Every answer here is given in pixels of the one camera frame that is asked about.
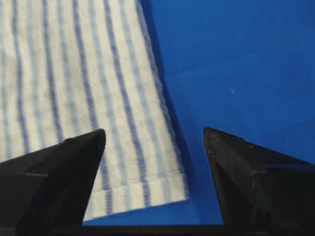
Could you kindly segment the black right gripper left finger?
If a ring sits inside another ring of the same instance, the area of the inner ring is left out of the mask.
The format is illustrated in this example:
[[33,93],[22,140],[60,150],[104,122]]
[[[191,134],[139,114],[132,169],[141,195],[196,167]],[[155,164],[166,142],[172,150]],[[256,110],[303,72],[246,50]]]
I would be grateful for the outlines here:
[[1,162],[1,235],[80,226],[105,144],[98,129]]

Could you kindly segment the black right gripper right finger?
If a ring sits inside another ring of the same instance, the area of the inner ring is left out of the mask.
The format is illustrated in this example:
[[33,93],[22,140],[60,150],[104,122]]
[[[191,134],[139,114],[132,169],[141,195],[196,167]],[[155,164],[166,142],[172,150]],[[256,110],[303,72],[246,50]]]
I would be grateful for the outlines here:
[[224,225],[314,235],[313,164],[210,127],[203,140]]

